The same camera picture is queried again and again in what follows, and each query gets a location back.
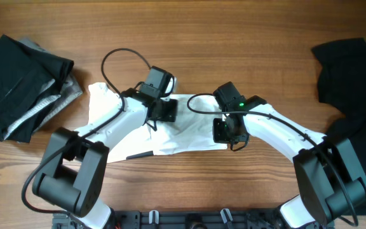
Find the white t-shirt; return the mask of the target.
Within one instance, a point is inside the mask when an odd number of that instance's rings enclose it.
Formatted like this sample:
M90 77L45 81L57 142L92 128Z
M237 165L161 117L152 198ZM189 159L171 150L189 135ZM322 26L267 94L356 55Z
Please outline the white t-shirt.
M170 95L167 101L177 100L176 120L157 121L157 129L152 130L144 122L147 108L141 102L131 97L120 98L105 83L94 83L88 89L88 123L76 132L91 142L104 143L110 149L109 163L134 157L227 148L226 144L213 139L218 105L211 96Z

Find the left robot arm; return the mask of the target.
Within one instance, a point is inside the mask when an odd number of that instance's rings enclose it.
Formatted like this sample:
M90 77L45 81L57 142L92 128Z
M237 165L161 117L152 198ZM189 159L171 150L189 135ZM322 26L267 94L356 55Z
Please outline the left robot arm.
M149 120L175 121L176 101L164 100L174 86L171 73L153 66L139 89L122 92L121 104L96 122L77 131L59 128L32 174L33 194L79 226L116 228L114 211L99 198L109 152Z

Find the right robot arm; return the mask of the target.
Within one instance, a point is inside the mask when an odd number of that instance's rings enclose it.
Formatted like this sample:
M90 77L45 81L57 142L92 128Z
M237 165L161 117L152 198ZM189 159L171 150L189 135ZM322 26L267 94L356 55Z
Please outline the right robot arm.
M212 95L223 114L214 120L216 142L233 146L256 137L293 163L299 194L278 210L284 226L328 226L345 214L357 226L356 208L366 202L366 175L349 139L304 128L264 99L245 98L230 81Z

